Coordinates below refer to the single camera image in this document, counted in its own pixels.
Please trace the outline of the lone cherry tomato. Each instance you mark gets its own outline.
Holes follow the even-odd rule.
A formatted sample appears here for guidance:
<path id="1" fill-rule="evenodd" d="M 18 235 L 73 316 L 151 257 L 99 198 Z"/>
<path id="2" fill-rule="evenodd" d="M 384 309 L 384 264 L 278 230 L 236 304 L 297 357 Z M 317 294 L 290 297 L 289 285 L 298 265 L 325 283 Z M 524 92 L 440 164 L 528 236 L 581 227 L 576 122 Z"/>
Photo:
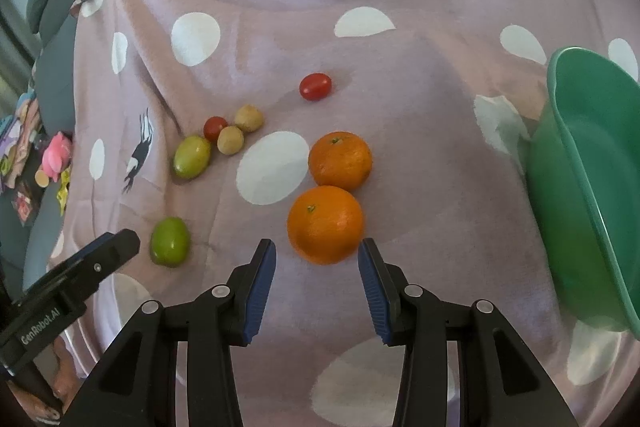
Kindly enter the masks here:
<path id="1" fill-rule="evenodd" d="M 332 91 L 332 79 L 322 72 L 314 72 L 307 75 L 300 83 L 298 91 L 306 101 L 320 101 L 326 98 Z"/>

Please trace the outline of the tan longan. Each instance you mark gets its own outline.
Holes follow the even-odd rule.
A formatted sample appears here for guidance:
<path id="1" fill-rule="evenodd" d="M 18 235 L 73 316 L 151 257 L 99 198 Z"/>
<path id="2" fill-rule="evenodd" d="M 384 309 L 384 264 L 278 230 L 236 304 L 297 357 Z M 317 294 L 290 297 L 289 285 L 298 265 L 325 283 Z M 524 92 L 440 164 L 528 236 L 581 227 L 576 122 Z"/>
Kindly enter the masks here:
<path id="1" fill-rule="evenodd" d="M 244 133 L 253 133 L 264 125 L 265 117 L 256 106 L 246 104 L 236 111 L 233 121 Z"/>
<path id="2" fill-rule="evenodd" d="M 219 153 L 232 156 L 239 153 L 244 146 L 244 133 L 236 126 L 228 126 L 221 129 L 218 134 L 217 148 Z"/>

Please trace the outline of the green plastic bowl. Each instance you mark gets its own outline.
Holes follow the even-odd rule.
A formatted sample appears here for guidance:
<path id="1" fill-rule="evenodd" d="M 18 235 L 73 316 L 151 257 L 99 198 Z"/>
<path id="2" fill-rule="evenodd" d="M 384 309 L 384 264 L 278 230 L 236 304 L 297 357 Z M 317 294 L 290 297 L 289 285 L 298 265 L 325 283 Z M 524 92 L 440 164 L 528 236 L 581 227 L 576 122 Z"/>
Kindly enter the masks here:
<path id="1" fill-rule="evenodd" d="M 595 329 L 639 332 L 639 85 L 596 52 L 552 55 L 526 179 L 556 293 Z"/>

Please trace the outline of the green plum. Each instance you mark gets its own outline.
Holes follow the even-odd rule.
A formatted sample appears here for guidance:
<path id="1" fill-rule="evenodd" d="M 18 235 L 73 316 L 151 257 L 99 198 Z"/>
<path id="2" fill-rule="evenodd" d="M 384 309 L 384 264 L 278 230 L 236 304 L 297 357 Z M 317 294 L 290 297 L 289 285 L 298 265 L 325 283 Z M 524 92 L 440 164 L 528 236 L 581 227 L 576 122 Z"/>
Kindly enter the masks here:
<path id="1" fill-rule="evenodd" d="M 156 265 L 177 268 L 186 261 L 191 248 L 191 234 L 184 221 L 168 217 L 155 225 L 150 242 L 150 257 Z"/>

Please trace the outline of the near tan longan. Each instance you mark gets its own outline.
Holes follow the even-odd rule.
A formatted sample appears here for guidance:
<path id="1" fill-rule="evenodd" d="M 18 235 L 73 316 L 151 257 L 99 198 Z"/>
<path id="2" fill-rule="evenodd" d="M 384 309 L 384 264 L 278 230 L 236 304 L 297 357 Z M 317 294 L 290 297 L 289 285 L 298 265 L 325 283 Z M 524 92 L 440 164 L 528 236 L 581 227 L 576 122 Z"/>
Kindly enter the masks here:
<path id="1" fill-rule="evenodd" d="M 218 134 L 217 148 L 219 153 L 232 156 L 239 153 L 244 146 L 244 133 L 236 126 L 228 126 L 221 129 Z"/>

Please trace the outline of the yellow snack packet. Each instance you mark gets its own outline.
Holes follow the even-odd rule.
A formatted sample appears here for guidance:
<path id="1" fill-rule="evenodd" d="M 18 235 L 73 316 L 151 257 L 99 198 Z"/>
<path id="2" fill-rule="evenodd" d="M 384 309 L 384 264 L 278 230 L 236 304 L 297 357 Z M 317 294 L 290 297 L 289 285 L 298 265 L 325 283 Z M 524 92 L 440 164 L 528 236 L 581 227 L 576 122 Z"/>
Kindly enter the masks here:
<path id="1" fill-rule="evenodd" d="M 64 215 L 67 206 L 68 192 L 70 191 L 71 172 L 72 167 L 68 166 L 60 174 L 60 186 L 58 187 L 58 191 L 56 192 L 56 200 L 58 201 L 58 207 L 60 207 L 61 215 Z"/>

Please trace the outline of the pink plush toy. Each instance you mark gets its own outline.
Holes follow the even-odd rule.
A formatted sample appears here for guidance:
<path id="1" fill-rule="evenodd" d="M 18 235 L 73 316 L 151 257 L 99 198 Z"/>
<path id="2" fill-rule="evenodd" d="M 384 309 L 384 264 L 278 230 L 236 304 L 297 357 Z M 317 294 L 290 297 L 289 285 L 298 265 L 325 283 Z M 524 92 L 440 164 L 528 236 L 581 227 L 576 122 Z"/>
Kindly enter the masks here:
<path id="1" fill-rule="evenodd" d="M 73 154 L 73 142 L 63 132 L 58 132 L 42 154 L 41 167 L 47 177 L 54 182 L 70 165 Z"/>

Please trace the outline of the yellow-green plum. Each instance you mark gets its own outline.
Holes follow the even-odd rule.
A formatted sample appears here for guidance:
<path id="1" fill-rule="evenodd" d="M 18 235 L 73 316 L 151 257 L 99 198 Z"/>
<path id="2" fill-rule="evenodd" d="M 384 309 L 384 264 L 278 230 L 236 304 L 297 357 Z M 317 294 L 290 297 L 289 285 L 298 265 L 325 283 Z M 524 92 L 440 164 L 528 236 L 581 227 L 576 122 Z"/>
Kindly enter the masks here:
<path id="1" fill-rule="evenodd" d="M 189 135 L 177 147 L 172 168 L 178 178 L 197 178 L 208 167 L 212 155 L 212 144 L 201 135 Z"/>

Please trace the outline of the grey sofa cushion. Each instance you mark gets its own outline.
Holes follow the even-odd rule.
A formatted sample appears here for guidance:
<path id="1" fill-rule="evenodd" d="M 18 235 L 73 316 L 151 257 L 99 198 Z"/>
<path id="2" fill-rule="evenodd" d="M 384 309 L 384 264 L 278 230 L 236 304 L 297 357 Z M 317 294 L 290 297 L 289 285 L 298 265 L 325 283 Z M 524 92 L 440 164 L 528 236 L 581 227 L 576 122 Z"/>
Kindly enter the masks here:
<path id="1" fill-rule="evenodd" d="M 36 201 L 18 242 L 22 255 L 22 286 L 27 288 L 47 272 L 47 264 L 63 228 L 63 217 L 51 184 L 41 187 L 36 173 L 48 139 L 58 132 L 72 135 L 75 127 L 73 60 L 76 20 L 70 15 L 75 0 L 28 0 L 27 23 L 40 37 L 42 51 L 35 70 L 35 92 L 42 121 L 20 181 Z"/>

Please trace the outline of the cherry tomato by longans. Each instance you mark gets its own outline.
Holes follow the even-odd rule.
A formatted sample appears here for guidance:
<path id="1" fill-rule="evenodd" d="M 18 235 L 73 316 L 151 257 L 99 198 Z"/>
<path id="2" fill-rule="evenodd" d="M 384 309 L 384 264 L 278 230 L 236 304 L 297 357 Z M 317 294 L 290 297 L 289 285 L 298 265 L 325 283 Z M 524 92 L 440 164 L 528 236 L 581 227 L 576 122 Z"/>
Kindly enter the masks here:
<path id="1" fill-rule="evenodd" d="M 228 126 L 228 122 L 224 117 L 213 116 L 209 117 L 203 126 L 203 135 L 210 143 L 216 144 L 220 132 Z"/>

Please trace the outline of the pink polka dot blanket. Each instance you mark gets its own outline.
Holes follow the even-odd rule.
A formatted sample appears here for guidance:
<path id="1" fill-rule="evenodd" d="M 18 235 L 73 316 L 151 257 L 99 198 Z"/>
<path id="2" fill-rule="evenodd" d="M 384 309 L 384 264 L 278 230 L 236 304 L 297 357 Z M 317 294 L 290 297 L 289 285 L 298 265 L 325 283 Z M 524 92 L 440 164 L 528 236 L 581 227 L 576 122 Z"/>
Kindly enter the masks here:
<path id="1" fill-rule="evenodd" d="M 148 243 L 169 216 L 192 237 L 181 267 L 141 251 L 101 284 L 64 335 L 80 377 L 144 300 L 198 297 L 268 237 L 262 328 L 234 355 L 245 424 L 390 425 L 402 353 L 375 335 L 356 259 L 313 265 L 286 231 L 314 184 L 311 147 L 341 130 L 372 152 L 356 196 L 384 258 L 439 298 L 495 303 L 580 425 L 613 412 L 639 345 L 559 306 L 524 155 L 551 54 L 583 46 L 631 68 L 639 0 L 76 0 L 74 14 L 75 150 L 53 261 L 123 228 Z M 311 102 L 298 87 L 314 72 L 333 87 Z M 246 104 L 265 122 L 242 150 L 207 140 L 208 167 L 178 178 L 180 142 L 204 138 L 209 117 L 234 126 Z"/>

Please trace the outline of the far tan longan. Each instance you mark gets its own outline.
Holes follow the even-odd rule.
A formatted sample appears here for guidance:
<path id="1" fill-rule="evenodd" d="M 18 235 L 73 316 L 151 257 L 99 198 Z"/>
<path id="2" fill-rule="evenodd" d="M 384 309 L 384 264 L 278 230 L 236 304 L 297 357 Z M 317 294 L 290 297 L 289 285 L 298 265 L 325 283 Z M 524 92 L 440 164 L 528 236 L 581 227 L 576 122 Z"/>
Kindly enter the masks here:
<path id="1" fill-rule="evenodd" d="M 246 104 L 236 111 L 233 121 L 244 133 L 253 133 L 264 125 L 265 117 L 256 106 Z"/>

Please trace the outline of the orange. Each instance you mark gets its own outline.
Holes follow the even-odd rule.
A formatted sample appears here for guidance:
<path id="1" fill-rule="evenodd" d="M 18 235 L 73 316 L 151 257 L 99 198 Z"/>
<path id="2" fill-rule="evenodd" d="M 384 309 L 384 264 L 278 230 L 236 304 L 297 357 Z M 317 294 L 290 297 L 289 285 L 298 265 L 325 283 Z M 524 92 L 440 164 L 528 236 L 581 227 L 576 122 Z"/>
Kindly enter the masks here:
<path id="1" fill-rule="evenodd" d="M 316 186 L 297 197 L 286 226 L 300 257 L 315 265 L 335 265 L 357 250 L 364 214 L 349 192 L 331 185 Z"/>
<path id="2" fill-rule="evenodd" d="M 323 135 L 311 147 L 309 172 L 318 185 L 331 185 L 347 192 L 363 186 L 370 176 L 373 157 L 359 135 L 334 131 Z"/>

